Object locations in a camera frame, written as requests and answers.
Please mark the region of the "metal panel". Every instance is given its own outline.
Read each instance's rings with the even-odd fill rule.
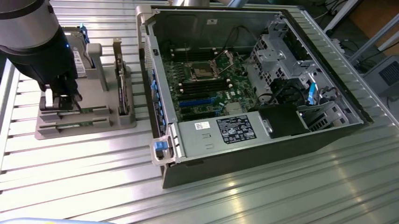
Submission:
[[[152,134],[136,57],[138,2],[166,3],[52,0],[60,22],[78,26],[87,21],[92,41],[108,44],[103,63],[112,63],[111,39],[124,38],[124,59],[135,68],[132,84],[140,120],[134,129],[36,140],[32,127],[40,93],[35,82],[16,71],[0,134],[0,220],[46,217],[114,223],[263,224],[398,221],[398,122],[377,103],[351,65],[340,61],[343,57],[326,36],[318,34],[322,30],[295,7],[283,6],[327,59],[342,66],[336,72],[375,124],[316,153],[162,189],[162,172],[151,164],[147,147]]]

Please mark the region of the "cable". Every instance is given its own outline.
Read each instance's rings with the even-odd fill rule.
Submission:
[[[302,100],[303,100],[303,102],[304,102],[304,105],[306,105],[307,100],[306,100],[306,98],[304,98],[304,94],[302,93],[300,89],[299,89],[296,86],[294,86],[294,85],[291,85],[291,86],[288,86],[288,87],[291,87],[292,89],[296,90],[296,92],[299,92],[300,98],[302,98]]]
[[[338,1],[336,1],[335,4],[332,5],[331,9],[334,9],[336,5],[338,5]],[[327,13],[326,13],[324,15],[322,15],[322,20],[320,20],[319,24],[322,24],[322,22],[323,22],[323,20],[324,20],[324,18],[326,18],[326,15],[328,14],[328,12],[331,12],[331,9],[327,10]]]
[[[340,3],[338,3],[338,5],[335,6],[335,7],[331,7],[331,13],[334,12],[334,10],[338,8],[338,6],[342,4],[342,3],[345,3],[345,2],[347,2],[349,0],[345,0],[345,1],[342,1]]]
[[[338,2],[338,1],[339,1],[339,0],[335,0],[335,1],[330,2],[328,4],[326,4],[326,2],[324,2],[323,4],[320,4],[320,5],[318,5],[318,6],[327,6],[327,5],[331,5],[332,3]]]
[[[382,50],[381,52],[375,53],[374,55],[371,55],[370,57],[365,58],[363,60],[359,61],[359,64],[362,62],[365,62],[367,59],[371,59],[374,56],[379,55],[382,52],[385,52],[387,49],[393,48],[397,44],[399,43],[399,41],[397,43],[394,43],[390,47],[387,47],[385,50]]]
[[[324,12],[322,15],[314,18],[314,20],[319,19],[322,16],[324,16],[330,11]]]
[[[391,109],[390,108],[390,97],[387,97],[387,108]]]
[[[357,49],[359,50],[359,45],[355,43],[355,41],[349,40],[349,39],[346,39],[346,40],[343,40],[343,41],[349,41],[349,42],[351,42],[351,43],[357,46]]]
[[[318,92],[316,92],[316,105],[320,104],[320,93],[322,93],[322,91],[324,91],[324,88],[320,88],[320,89],[318,90]]]
[[[231,29],[231,31],[230,31],[230,34],[228,34],[228,37],[227,37],[227,40],[226,40],[226,42],[224,42],[224,46],[223,46],[223,49],[222,49],[222,50],[224,50],[224,49],[226,49],[226,47],[227,47],[227,44],[228,44],[228,41],[230,41],[230,39],[231,39],[231,36],[232,36],[232,34],[234,34],[235,30],[238,31],[238,34],[236,34],[235,41],[234,41],[232,43],[235,43],[235,42],[238,41],[238,38],[239,38],[239,28],[244,29],[244,30],[248,32],[248,34],[250,34],[250,35],[252,35],[252,37],[254,37],[255,41],[258,41],[258,38],[256,38],[256,36],[254,35],[254,33],[250,31],[250,29],[248,29],[246,26],[240,25],[240,26],[236,26],[236,27],[234,27],[234,28]]]

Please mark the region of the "black plastic part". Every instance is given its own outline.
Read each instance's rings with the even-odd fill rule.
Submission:
[[[310,132],[299,118],[296,106],[290,104],[267,105],[259,107],[258,111],[262,120],[267,120],[271,125],[270,137],[272,139]]]
[[[178,96],[178,100],[200,99],[200,98],[208,98],[208,97],[210,97],[208,93],[198,93],[198,94]]]
[[[52,8],[51,4],[48,4],[48,13],[54,14],[55,13],[55,9]]]
[[[182,108],[180,113],[191,113],[191,108]]]
[[[44,0],[3,0],[0,6],[0,20],[19,18],[35,12]]]
[[[182,83],[183,87],[186,86],[206,86],[208,84],[214,84],[214,83],[226,83],[224,79],[218,79],[218,80],[208,80],[208,81],[199,81],[199,82],[191,82],[191,83]]]
[[[212,118],[216,116],[215,111],[206,112],[206,113],[196,113],[196,114],[183,114],[182,118],[183,120],[199,120],[204,118]]]
[[[300,80],[298,78],[275,78],[272,83],[270,84],[270,88],[274,94],[276,94],[283,88],[280,93],[275,97],[279,104],[294,104],[295,106],[302,106],[306,104],[306,102],[303,101],[303,96],[300,96],[300,94],[303,93],[295,90],[292,86],[300,89]]]
[[[228,90],[227,86],[219,86],[219,87],[210,87],[210,88],[200,88],[200,89],[191,89],[191,90],[184,90],[183,94],[194,94],[194,93],[202,93],[202,92],[216,92],[216,91],[223,91]]]
[[[195,91],[202,89],[215,89],[215,88],[226,88],[227,86],[224,84],[212,84],[212,85],[204,85],[204,86],[190,86],[183,87],[184,91]]]

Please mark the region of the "blue latch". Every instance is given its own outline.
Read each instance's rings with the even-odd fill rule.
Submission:
[[[314,92],[316,90],[316,83],[311,84],[311,88],[310,88],[310,95],[307,97],[307,101],[310,101],[310,105],[314,105],[318,102],[314,102]]]
[[[155,148],[155,151],[162,151],[162,150],[166,150],[168,149],[168,143],[166,141],[158,141],[155,144],[154,144],[154,148]]]
[[[156,90],[156,81],[155,81],[155,80],[152,81],[151,89],[152,89],[152,90]]]
[[[87,28],[86,28],[86,26],[84,26],[83,23],[80,23],[80,27],[79,28],[80,28],[80,31],[83,32],[83,37],[86,39],[86,43],[90,43]]]

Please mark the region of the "motherboard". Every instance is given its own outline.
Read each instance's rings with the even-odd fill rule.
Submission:
[[[246,65],[236,52],[224,50],[212,60],[203,61],[163,58],[163,65],[180,121],[239,114],[256,104]]]

